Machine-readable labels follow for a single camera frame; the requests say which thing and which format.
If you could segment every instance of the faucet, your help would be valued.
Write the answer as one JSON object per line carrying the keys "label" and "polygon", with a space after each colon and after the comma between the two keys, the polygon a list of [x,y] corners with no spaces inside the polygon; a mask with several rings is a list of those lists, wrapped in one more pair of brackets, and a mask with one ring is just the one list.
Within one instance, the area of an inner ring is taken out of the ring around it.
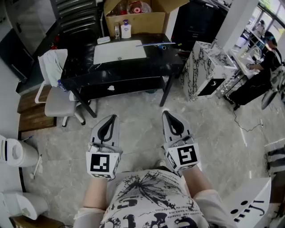
{"label": "faucet", "polygon": [[217,39],[214,39],[210,45],[210,49],[212,49],[216,43],[217,43]]}
{"label": "faucet", "polygon": [[120,39],[120,24],[119,23],[115,25],[115,39],[116,40]]}

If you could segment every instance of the cardboard box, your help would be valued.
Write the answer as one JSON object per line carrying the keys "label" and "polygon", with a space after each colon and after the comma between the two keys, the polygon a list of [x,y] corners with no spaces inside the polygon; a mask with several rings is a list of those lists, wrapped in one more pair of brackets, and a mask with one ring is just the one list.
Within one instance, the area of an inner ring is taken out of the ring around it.
{"label": "cardboard box", "polygon": [[50,219],[40,215],[37,220],[32,220],[26,216],[10,217],[16,228],[59,228],[64,224],[60,221]]}
{"label": "cardboard box", "polygon": [[120,159],[120,153],[86,152],[87,172],[96,178],[113,179]]}
{"label": "cardboard box", "polygon": [[171,11],[186,4],[189,0],[143,0],[152,8],[151,13],[126,14],[119,16],[108,16],[121,0],[106,0],[104,3],[104,14],[111,37],[115,36],[115,25],[123,24],[123,20],[129,20],[132,25],[131,33],[163,33],[165,17]]}
{"label": "cardboard box", "polygon": [[191,168],[200,162],[200,153],[197,143],[170,147],[167,149],[165,155],[174,171]]}

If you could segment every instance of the graphic print shirt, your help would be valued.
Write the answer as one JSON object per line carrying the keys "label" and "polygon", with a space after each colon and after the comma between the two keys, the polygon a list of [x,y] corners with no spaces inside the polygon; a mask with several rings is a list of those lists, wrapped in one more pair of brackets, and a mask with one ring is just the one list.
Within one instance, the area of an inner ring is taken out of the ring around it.
{"label": "graphic print shirt", "polygon": [[236,227],[216,191],[197,195],[194,201],[167,171],[121,173],[108,183],[107,210],[80,209],[74,228]]}

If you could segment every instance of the wooden step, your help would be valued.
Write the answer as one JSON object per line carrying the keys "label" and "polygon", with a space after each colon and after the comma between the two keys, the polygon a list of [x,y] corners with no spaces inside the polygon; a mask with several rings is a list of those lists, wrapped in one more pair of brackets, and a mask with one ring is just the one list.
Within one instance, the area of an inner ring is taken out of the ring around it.
{"label": "wooden step", "polygon": [[56,117],[47,117],[45,115],[45,106],[36,106],[21,114],[19,132],[44,129],[56,125]]}
{"label": "wooden step", "polygon": [[[39,101],[41,102],[45,102],[47,97],[48,97],[48,94],[49,94],[49,91],[52,87],[50,85],[46,85],[42,92],[41,92],[41,95],[40,95],[40,98],[39,98]],[[18,113],[24,113],[25,111],[27,110],[33,110],[34,108],[36,108],[37,106],[42,106],[44,107],[45,104],[36,104],[35,103],[35,98],[36,98],[36,95],[37,95],[37,92],[38,92],[38,89],[37,90],[34,90],[34,91],[31,91],[27,94],[24,94],[21,96],[20,98],[20,102],[19,102],[19,105],[18,105]]]}

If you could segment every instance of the black dot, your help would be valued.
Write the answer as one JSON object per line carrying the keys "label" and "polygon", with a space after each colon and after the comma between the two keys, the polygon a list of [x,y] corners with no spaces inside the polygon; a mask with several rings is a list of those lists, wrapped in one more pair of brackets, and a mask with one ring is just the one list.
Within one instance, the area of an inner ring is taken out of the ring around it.
{"label": "black dot", "polygon": [[234,210],[231,211],[231,214],[232,214],[232,215],[233,215],[233,214],[236,214],[238,211],[239,211],[238,209],[234,209]]}

